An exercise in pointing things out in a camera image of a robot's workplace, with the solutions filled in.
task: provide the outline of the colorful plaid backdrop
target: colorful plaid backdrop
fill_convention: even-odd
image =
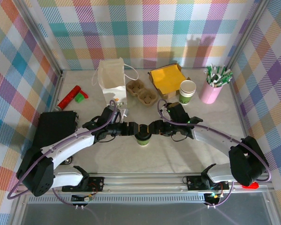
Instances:
[[[0,0],[0,225],[11,209],[20,156],[50,105],[57,76],[12,0]]]
[[[281,0],[270,2],[233,72],[246,125],[270,164],[281,205]]]
[[[224,63],[254,0],[26,0],[65,69]]]

